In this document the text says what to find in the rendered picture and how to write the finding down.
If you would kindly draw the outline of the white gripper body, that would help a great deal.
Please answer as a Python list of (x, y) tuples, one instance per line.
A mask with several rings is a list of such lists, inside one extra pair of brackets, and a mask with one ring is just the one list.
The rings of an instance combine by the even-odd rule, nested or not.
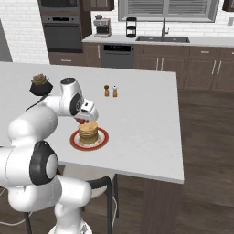
[(76, 111), (78, 112), (74, 118), (75, 119), (82, 119), (85, 121), (97, 121), (99, 118), (98, 111), (95, 106), (92, 106), (90, 109), (87, 107), (81, 108), (76, 106)]

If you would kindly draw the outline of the grey fridge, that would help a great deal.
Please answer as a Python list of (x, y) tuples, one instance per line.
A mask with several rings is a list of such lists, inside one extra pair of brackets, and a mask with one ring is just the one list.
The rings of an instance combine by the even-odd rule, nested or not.
[(0, 20), (0, 61), (11, 62), (12, 57), (6, 41), (5, 32)]

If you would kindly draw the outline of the stack of pancakes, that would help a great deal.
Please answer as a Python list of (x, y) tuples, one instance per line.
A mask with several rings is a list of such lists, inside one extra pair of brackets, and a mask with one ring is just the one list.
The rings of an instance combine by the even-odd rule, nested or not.
[(96, 122), (80, 124), (79, 137), (83, 144), (94, 144), (98, 140), (98, 124)]

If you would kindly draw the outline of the red rimmed plate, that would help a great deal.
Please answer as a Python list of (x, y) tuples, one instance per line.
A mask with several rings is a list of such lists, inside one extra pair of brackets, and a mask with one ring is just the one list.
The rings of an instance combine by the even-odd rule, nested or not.
[(70, 145), (79, 151), (90, 152), (102, 148), (109, 141), (108, 133), (102, 129), (98, 128), (98, 140), (93, 144), (83, 144), (80, 141), (79, 131), (74, 132), (69, 138)]

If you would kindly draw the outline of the potted succulent in black pot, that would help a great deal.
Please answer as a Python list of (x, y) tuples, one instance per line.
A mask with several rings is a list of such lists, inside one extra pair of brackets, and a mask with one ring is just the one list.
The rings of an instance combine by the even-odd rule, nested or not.
[(36, 96), (44, 96), (51, 93), (53, 85), (49, 82), (49, 78), (44, 74), (38, 74), (31, 80), (30, 92)]

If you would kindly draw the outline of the stainless dishwasher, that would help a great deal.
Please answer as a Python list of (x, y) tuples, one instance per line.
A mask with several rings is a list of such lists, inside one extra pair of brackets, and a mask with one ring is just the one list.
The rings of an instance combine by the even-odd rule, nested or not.
[(101, 44), (101, 64), (104, 68), (132, 69), (133, 45)]

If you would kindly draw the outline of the black framed stool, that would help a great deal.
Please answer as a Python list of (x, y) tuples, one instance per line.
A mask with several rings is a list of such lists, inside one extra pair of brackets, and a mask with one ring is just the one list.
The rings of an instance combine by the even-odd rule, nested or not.
[(118, 200), (118, 181), (117, 175), (110, 173), (108, 176), (102, 171), (94, 169), (87, 170), (88, 182), (92, 188), (92, 198), (96, 198), (101, 194), (107, 196), (107, 218), (108, 218), (108, 234), (112, 234), (112, 228), (115, 219), (119, 217), (119, 200)]

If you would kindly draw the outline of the silver coffee machine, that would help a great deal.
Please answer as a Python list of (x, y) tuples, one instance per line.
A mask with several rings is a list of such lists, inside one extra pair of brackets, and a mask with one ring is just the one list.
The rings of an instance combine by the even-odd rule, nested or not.
[(96, 15), (93, 24), (96, 27), (95, 37), (109, 37), (112, 34), (111, 20), (109, 18), (103, 18), (102, 15)]

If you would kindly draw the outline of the kitchen sink with tap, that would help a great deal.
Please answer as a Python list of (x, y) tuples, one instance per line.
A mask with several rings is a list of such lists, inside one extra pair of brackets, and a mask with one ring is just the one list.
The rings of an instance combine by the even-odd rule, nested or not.
[(162, 33), (157, 37), (150, 36), (138, 36), (135, 41), (143, 41), (143, 42), (172, 42), (172, 43), (190, 43), (188, 37), (168, 37), (169, 28), (165, 30), (165, 18), (163, 21)]

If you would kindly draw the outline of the brown base cupboards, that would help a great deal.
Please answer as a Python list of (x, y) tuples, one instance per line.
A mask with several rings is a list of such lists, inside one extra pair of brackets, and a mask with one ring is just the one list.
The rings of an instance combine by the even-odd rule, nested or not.
[[(234, 47), (133, 45), (133, 68), (170, 71), (180, 90), (234, 92)], [(81, 53), (50, 52), (55, 65), (102, 67), (101, 43), (86, 42)]]

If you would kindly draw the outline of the window with blinds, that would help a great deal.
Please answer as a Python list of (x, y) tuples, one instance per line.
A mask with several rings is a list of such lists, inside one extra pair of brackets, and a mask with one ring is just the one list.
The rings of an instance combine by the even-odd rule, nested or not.
[(118, 0), (118, 20), (214, 23), (219, 0)]

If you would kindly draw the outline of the built-in wall oven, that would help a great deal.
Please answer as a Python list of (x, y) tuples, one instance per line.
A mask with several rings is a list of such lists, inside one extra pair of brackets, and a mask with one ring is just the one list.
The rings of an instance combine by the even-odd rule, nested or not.
[(81, 53), (77, 0), (38, 0), (48, 52)]

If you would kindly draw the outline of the brown wall cupboard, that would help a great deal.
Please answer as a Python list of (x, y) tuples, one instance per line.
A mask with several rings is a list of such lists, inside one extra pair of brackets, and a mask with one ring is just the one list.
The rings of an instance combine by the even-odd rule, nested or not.
[(83, 0), (85, 11), (112, 11), (114, 0)]

